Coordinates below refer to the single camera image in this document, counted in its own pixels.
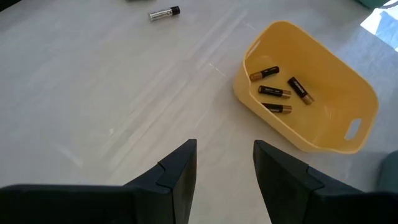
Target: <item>aa battery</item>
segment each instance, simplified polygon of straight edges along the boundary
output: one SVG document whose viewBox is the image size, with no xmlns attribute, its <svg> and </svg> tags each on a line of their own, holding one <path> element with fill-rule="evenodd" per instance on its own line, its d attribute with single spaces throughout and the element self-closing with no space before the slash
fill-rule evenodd
<svg viewBox="0 0 398 224">
<path fill-rule="evenodd" d="M 298 94 L 298 96 L 304 101 L 306 105 L 310 105 L 312 102 L 314 102 L 314 99 L 312 98 L 311 95 L 305 91 L 304 87 L 297 81 L 296 78 L 292 77 L 290 80 L 287 81 L 287 83 L 293 88 L 294 92 Z"/>
<path fill-rule="evenodd" d="M 174 7 L 168 8 L 168 9 L 163 9 L 163 10 L 160 10 L 157 12 L 149 13 L 148 16 L 149 16 L 149 20 L 152 22 L 152 21 L 155 21 L 155 20 L 158 20 L 161 18 L 175 16 L 178 14 L 180 14 L 180 8 L 178 6 L 174 6 Z"/>
<path fill-rule="evenodd" d="M 269 87 L 269 86 L 259 86 L 259 93 L 262 94 L 267 94 L 267 95 L 271 95 L 271 96 L 277 96 L 277 97 L 281 97 L 281 98 L 290 98 L 290 96 L 292 95 L 291 91 L 288 90 L 281 90 L 281 89 L 277 89 L 277 88 L 273 88 L 273 87 Z"/>
<path fill-rule="evenodd" d="M 257 81 L 257 80 L 263 79 L 263 78 L 265 78 L 265 77 L 267 77 L 269 75 L 276 74 L 278 72 L 279 72 L 279 67 L 275 66 L 275 67 L 272 67 L 272 68 L 267 68 L 267 69 L 265 69 L 263 71 L 260 71 L 260 72 L 253 73 L 249 77 L 250 77 L 250 80 Z"/>
<path fill-rule="evenodd" d="M 272 103 L 263 103 L 269 111 L 273 113 L 283 113 L 283 114 L 288 114 L 292 112 L 292 106 L 286 106 L 286 105 L 275 105 Z"/>
</svg>

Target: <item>silver battery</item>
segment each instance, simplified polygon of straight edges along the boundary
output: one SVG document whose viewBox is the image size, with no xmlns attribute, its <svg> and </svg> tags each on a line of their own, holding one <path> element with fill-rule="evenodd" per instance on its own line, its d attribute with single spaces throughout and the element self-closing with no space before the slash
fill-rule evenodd
<svg viewBox="0 0 398 224">
<path fill-rule="evenodd" d="M 155 21 L 169 16 L 175 16 L 178 14 L 180 14 L 180 8 L 178 6 L 174 6 L 168 9 L 163 9 L 157 12 L 148 13 L 150 21 Z"/>
</svg>

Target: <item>battery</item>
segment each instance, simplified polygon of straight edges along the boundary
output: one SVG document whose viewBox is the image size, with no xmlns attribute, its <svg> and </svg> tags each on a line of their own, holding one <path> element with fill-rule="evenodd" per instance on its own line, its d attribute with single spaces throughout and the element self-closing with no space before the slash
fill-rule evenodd
<svg viewBox="0 0 398 224">
<path fill-rule="evenodd" d="M 292 95 L 291 91 L 288 90 L 281 90 L 281 89 L 277 89 L 277 88 L 273 88 L 273 87 L 269 87 L 269 86 L 259 86 L 259 93 L 262 94 L 267 94 L 267 95 L 271 95 L 271 96 L 277 96 L 277 97 L 281 97 L 281 98 L 290 98 L 290 96 Z"/>
<path fill-rule="evenodd" d="M 267 77 L 269 75 L 276 74 L 276 73 L 279 73 L 279 67 L 278 66 L 274 66 L 272 68 L 267 68 L 267 69 L 265 69 L 263 71 L 253 73 L 249 77 L 250 77 L 250 80 L 252 80 L 254 82 L 254 81 L 263 79 L 263 78 L 265 78 L 265 77 Z"/>
<path fill-rule="evenodd" d="M 283 113 L 283 114 L 288 114 L 292 112 L 292 106 L 287 106 L 287 105 L 275 105 L 272 103 L 262 103 L 263 106 L 265 106 L 269 111 L 273 113 Z"/>
<path fill-rule="evenodd" d="M 287 83 L 293 88 L 294 92 L 298 94 L 298 96 L 304 101 L 306 105 L 310 105 L 314 102 L 314 99 L 311 95 L 305 91 L 304 87 L 297 81 L 296 78 L 292 77 Z"/>
<path fill-rule="evenodd" d="M 152 12 L 148 13 L 149 20 L 155 21 L 161 18 L 169 17 L 169 16 L 175 16 L 180 14 L 180 8 L 178 6 L 170 7 L 168 9 L 163 9 L 157 12 Z"/>
</svg>

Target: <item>white table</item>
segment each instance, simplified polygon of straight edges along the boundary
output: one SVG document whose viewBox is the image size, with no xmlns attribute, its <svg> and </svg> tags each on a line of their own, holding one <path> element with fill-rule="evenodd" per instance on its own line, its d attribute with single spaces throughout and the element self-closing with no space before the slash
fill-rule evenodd
<svg viewBox="0 0 398 224">
<path fill-rule="evenodd" d="M 180 6 L 150 23 L 147 13 Z M 398 55 L 350 0 L 23 0 L 0 12 L 0 185 L 121 185 L 198 139 L 190 223 L 270 223 L 252 144 L 263 139 L 361 190 L 397 150 Z M 243 53 L 290 20 L 376 90 L 368 143 L 306 154 L 233 95 Z"/>
</svg>

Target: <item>yellow plastic basket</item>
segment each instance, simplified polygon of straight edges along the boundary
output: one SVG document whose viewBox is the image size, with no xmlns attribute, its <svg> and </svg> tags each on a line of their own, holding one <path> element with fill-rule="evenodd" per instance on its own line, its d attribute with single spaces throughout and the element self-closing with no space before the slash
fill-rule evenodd
<svg viewBox="0 0 398 224">
<path fill-rule="evenodd" d="M 278 74 L 250 81 L 249 74 L 276 65 Z M 291 77 L 311 94 L 315 100 L 312 104 L 306 105 L 287 84 Z M 259 85 L 291 90 L 292 96 L 282 99 L 260 95 Z M 366 80 L 286 21 L 271 24 L 246 51 L 234 80 L 234 92 L 250 110 L 305 152 L 358 152 L 378 110 L 377 96 Z M 271 113 L 261 103 L 290 105 L 293 110 L 291 114 Z"/>
</svg>

